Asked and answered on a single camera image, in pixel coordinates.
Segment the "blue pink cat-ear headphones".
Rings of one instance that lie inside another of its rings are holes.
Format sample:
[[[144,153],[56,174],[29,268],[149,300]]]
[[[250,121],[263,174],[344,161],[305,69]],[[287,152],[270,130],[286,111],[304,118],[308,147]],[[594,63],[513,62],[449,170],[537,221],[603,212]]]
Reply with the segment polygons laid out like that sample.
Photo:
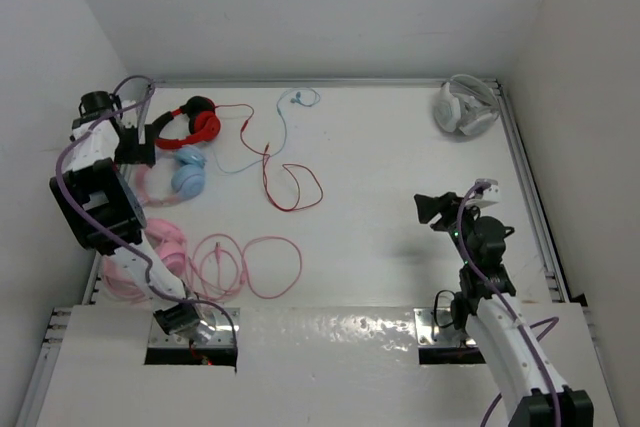
[[[171,177],[171,194],[163,197],[152,197],[147,191],[147,176],[152,168],[146,165],[135,172],[137,197],[142,206],[167,207],[191,200],[199,196],[206,184],[204,167],[206,158],[202,151],[192,145],[180,147],[171,157],[177,162],[178,169]]]

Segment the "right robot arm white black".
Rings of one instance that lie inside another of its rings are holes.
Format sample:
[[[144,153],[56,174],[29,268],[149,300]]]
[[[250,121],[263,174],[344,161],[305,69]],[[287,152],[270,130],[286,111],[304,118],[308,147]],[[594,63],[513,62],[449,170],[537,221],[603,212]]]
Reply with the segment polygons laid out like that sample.
[[[511,426],[591,426],[594,406],[584,390],[574,390],[544,353],[533,325],[526,321],[503,263],[506,240],[514,229],[482,214],[496,203],[497,187],[477,181],[464,196],[417,194],[418,220],[445,232],[462,259],[459,289],[450,303],[450,320],[439,331],[453,329],[472,339],[471,351],[482,357]]]

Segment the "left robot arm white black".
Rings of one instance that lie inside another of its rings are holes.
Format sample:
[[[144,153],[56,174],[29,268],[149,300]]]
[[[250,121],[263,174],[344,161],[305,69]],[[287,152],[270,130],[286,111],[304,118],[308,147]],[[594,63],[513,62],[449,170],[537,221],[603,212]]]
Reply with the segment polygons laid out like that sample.
[[[206,160],[197,147],[220,131],[216,106],[195,96],[141,127],[125,124],[128,109],[115,93],[83,95],[71,145],[58,160],[49,187],[78,243],[100,254],[117,281],[138,289],[161,331],[204,344],[215,323],[183,279],[189,261],[186,238],[170,222],[146,218],[143,209],[202,193]],[[171,153],[179,164],[171,194],[163,199],[134,192],[121,172],[126,165],[136,166],[138,181],[144,181],[158,151]]]

